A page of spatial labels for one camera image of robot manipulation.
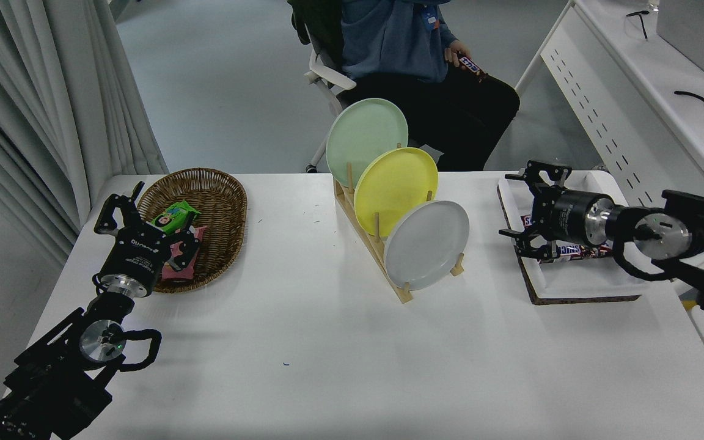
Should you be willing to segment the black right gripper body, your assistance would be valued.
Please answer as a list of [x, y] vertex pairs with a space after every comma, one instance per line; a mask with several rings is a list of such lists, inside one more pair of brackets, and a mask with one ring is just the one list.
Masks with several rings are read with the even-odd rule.
[[546, 240], [590, 244], [586, 220], [597, 202], [595, 192], [543, 186], [533, 201], [533, 225]]

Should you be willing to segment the person's left hand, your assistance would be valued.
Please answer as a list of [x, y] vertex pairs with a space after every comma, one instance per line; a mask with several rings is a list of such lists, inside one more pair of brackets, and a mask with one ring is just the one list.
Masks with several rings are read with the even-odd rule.
[[444, 60], [456, 68], [465, 70], [467, 67], [460, 61], [462, 57], [471, 59], [470, 49], [460, 40], [455, 39], [444, 48]]

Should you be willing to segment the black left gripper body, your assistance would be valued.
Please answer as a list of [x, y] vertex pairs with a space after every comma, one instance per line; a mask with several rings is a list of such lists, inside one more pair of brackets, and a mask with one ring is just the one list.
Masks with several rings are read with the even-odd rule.
[[167, 234], [153, 225], [119, 229], [101, 267], [101, 286], [109, 290], [118, 285], [125, 293], [151, 293], [170, 256]]

